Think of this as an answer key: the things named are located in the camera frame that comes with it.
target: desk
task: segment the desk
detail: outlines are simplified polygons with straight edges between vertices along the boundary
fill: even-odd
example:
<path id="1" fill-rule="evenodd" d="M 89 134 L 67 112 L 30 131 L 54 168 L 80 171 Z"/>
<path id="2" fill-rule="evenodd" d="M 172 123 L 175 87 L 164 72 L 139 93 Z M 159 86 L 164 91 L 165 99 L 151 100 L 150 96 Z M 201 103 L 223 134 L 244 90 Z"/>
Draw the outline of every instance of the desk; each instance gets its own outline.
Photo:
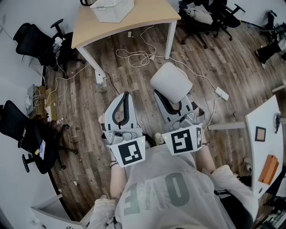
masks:
<path id="1" fill-rule="evenodd" d="M 102 83 L 105 72 L 84 46 L 110 35 L 141 26 L 168 23 L 165 59 L 169 59 L 177 20 L 181 17 L 165 0 L 134 0 L 134 8 L 120 23 L 99 22 L 89 7 L 80 6 L 74 26 L 71 47 L 76 48 L 96 71 L 97 83 Z"/>
<path id="2" fill-rule="evenodd" d="M 215 124 L 208 127 L 209 130 L 247 128 L 252 151 L 252 159 L 249 161 L 252 164 L 252 191 L 258 199 L 270 187 L 258 181 L 268 154 L 274 155 L 279 162 L 272 183 L 282 170 L 284 154 L 282 127 L 280 126 L 275 134 L 274 126 L 274 115 L 279 112 L 276 96 L 272 96 L 264 104 L 245 115 L 243 122 Z M 255 141 L 257 127 L 266 129 L 265 142 Z"/>

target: white basket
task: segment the white basket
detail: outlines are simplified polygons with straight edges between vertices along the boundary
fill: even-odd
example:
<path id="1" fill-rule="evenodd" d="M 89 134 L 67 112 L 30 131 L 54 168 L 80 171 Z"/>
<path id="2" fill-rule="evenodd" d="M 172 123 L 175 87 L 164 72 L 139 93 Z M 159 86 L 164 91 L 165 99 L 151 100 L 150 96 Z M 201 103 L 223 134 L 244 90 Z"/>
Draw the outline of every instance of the white basket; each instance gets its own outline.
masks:
<path id="1" fill-rule="evenodd" d="M 97 0 L 90 8 L 100 22 L 119 23 L 134 7 L 134 0 Z"/>

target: black office chair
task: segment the black office chair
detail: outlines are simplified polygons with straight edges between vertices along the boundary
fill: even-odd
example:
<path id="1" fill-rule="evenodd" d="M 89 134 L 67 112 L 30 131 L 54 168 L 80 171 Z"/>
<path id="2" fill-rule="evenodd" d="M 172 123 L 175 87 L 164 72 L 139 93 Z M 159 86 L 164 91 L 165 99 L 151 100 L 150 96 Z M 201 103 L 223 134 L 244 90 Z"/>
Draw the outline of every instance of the black office chair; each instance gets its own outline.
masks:
<path id="1" fill-rule="evenodd" d="M 232 35 L 227 31 L 227 27 L 236 28 L 240 25 L 240 20 L 238 20 L 234 14 L 242 10 L 239 5 L 235 4 L 236 8 L 234 10 L 227 7 L 227 0 L 214 0 L 214 2 L 209 6 L 209 11 L 212 13 L 212 17 L 217 21 L 218 27 L 220 27 L 224 32 L 226 32 L 232 41 Z"/>
<path id="2" fill-rule="evenodd" d="M 216 23 L 212 23 L 211 25 L 202 23 L 199 21 L 194 20 L 191 18 L 185 11 L 185 8 L 187 7 L 187 4 L 190 4 L 194 2 L 195 5 L 203 5 L 205 9 L 207 10 L 209 8 L 209 0 L 183 0 L 179 2 L 179 15 L 181 16 L 181 21 L 183 24 L 178 24 L 178 27 L 185 28 L 186 30 L 186 36 L 182 39 L 181 44 L 185 44 L 185 40 L 191 35 L 196 34 L 198 38 L 201 40 L 201 42 L 204 44 L 204 48 L 208 48 L 207 43 L 202 38 L 200 32 L 204 32 L 207 35 L 209 34 L 209 31 L 218 31 L 219 27 L 216 25 Z"/>
<path id="3" fill-rule="evenodd" d="M 14 40 L 18 43 L 16 47 L 16 53 L 21 55 L 29 55 L 37 58 L 41 65 L 51 66 L 54 70 L 58 70 L 56 63 L 56 54 L 53 53 L 53 43 L 56 37 L 60 37 L 63 42 L 60 48 L 58 56 L 58 64 L 64 64 L 64 70 L 66 68 L 67 61 L 80 61 L 85 63 L 82 59 L 73 57 L 72 54 L 75 49 L 72 49 L 72 36 L 73 33 L 63 34 L 59 24 L 63 22 L 63 19 L 54 23 L 51 28 L 57 29 L 56 35 L 53 38 L 45 35 L 39 28 L 30 23 L 21 25 L 14 36 Z"/>
<path id="4" fill-rule="evenodd" d="M 19 148 L 30 152 L 28 159 L 25 158 L 24 154 L 22 155 L 27 173 L 29 172 L 28 164 L 31 162 L 36 163 L 42 174 L 51 170 L 56 159 L 59 160 L 63 170 L 66 168 L 60 160 L 59 149 L 70 151 L 75 155 L 78 151 L 59 145 L 59 139 L 65 128 L 68 129 L 69 126 L 63 125 L 55 137 L 51 128 L 48 128 L 41 121 L 27 118 L 10 100 L 5 103 L 4 107 L 3 105 L 0 106 L 0 132 L 18 141 Z M 46 143 L 44 159 L 35 154 L 43 140 Z"/>

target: person's arm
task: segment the person's arm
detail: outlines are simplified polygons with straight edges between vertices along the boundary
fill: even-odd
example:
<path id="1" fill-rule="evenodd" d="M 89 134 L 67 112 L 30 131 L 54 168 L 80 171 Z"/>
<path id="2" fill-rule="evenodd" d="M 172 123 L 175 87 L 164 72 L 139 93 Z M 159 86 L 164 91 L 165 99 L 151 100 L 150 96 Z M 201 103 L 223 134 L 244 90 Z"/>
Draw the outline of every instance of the person's arm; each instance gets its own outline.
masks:
<path id="1" fill-rule="evenodd" d="M 111 161 L 116 161 L 113 153 L 111 153 Z M 111 167 L 110 195 L 112 199 L 120 199 L 121 194 L 127 184 L 125 168 L 121 168 L 119 164 Z"/>
<path id="2" fill-rule="evenodd" d="M 202 143 L 206 143 L 205 133 L 202 132 Z M 198 171 L 202 171 L 205 169 L 210 174 L 215 171 L 215 163 L 213 158 L 211 157 L 209 147 L 207 145 L 203 145 L 203 147 L 196 152 L 196 167 Z"/>

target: power adapter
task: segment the power adapter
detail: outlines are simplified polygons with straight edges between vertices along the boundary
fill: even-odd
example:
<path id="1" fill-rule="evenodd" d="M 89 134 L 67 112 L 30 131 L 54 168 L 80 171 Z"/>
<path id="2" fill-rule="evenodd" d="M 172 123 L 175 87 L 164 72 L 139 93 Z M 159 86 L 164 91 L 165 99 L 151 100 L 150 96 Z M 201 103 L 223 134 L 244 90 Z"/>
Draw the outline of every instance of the power adapter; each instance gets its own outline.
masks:
<path id="1" fill-rule="evenodd" d="M 220 87 L 217 87 L 215 92 L 220 96 L 222 97 L 225 101 L 228 100 L 228 94 L 226 94 Z"/>

